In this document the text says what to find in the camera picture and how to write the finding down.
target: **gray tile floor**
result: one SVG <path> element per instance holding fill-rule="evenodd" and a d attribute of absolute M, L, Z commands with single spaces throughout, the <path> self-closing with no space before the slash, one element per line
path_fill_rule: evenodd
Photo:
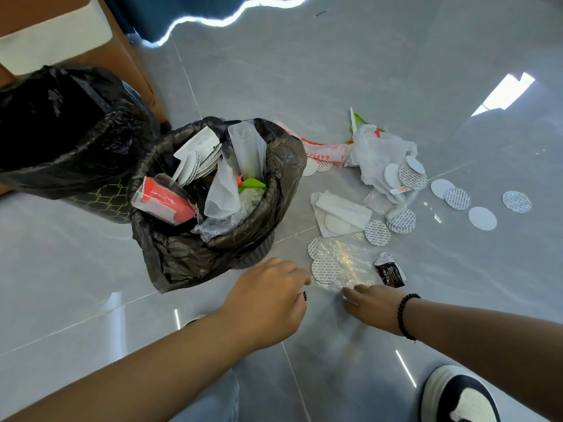
<path fill-rule="evenodd" d="M 250 9 L 226 28 L 184 23 L 139 51 L 173 127 L 262 117 L 339 143 L 353 106 L 417 142 L 429 177 L 464 188 L 498 227 L 479 231 L 422 191 L 415 230 L 386 247 L 408 286 L 563 322 L 562 37 L 558 0 L 307 0 Z M 523 72 L 535 81 L 516 101 L 471 116 Z M 310 266 L 309 196 L 324 190 L 356 202 L 369 192 L 356 169 L 303 178 L 272 256 Z M 525 192 L 532 212 L 509 212 L 507 190 Z M 28 195 L 0 200 L 0 231 L 0 418 L 172 332 L 176 314 L 183 324 L 217 308 L 239 275 L 159 295 L 130 227 Z M 309 296 L 297 334 L 237 365 L 241 420 L 415 420 L 426 377 L 449 360 L 360 325 L 333 291 L 313 285 Z M 540 420 L 491 389 L 504 420 Z"/>

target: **black bracelet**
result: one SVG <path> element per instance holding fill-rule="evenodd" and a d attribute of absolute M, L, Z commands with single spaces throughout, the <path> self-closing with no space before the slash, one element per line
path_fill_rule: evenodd
<path fill-rule="evenodd" d="M 411 298 L 419 298 L 420 296 L 416 293 L 409 293 L 407 296 L 403 298 L 401 303 L 398 305 L 398 312 L 397 312 L 397 319 L 398 319 L 398 329 L 401 331 L 403 335 L 405 335 L 406 339 L 416 340 L 414 336 L 411 336 L 405 329 L 405 324 L 403 323 L 403 311 L 405 309 L 405 305 Z"/>

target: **hand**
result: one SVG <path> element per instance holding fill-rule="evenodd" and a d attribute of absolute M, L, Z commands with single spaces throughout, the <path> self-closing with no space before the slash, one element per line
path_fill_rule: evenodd
<path fill-rule="evenodd" d="M 273 258 L 240 276 L 219 313 L 240 331 L 249 353 L 271 347 L 299 328 L 307 310 L 299 291 L 310 283 L 306 270 Z"/>
<path fill-rule="evenodd" d="M 358 284 L 353 289 L 344 287 L 342 294 L 348 299 L 343 302 L 348 314 L 369 326 L 403 336 L 398 328 L 397 312 L 406 291 L 384 285 Z"/>

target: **shoe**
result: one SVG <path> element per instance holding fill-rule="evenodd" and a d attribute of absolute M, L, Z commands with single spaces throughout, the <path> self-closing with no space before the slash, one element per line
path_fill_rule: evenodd
<path fill-rule="evenodd" d="M 422 422 L 501 422 L 493 397 L 473 372 L 459 366 L 435 369 L 424 386 Z"/>

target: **black trash bag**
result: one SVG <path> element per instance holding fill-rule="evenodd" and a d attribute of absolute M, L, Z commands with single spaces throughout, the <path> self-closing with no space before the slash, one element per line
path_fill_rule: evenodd
<path fill-rule="evenodd" d="M 165 135 L 138 164 L 129 183 L 128 198 L 133 198 L 145 176 L 172 176 L 178 164 L 172 154 L 205 126 L 224 142 L 230 141 L 229 125 L 238 122 L 206 117 Z M 189 233 L 182 225 L 172 227 L 140 210 L 132 210 L 133 238 L 143 250 L 149 277 L 159 292 L 204 283 L 231 268 L 244 266 L 249 256 L 263 258 L 271 248 L 274 229 L 297 191 L 307 157 L 301 141 L 278 125 L 262 119 L 255 119 L 254 124 L 267 142 L 267 188 L 254 211 L 234 230 L 204 243 L 198 234 Z"/>
<path fill-rule="evenodd" d="M 128 216 L 128 176 L 159 137 L 139 94 L 103 68 L 45 66 L 0 90 L 0 183 L 21 192 Z"/>

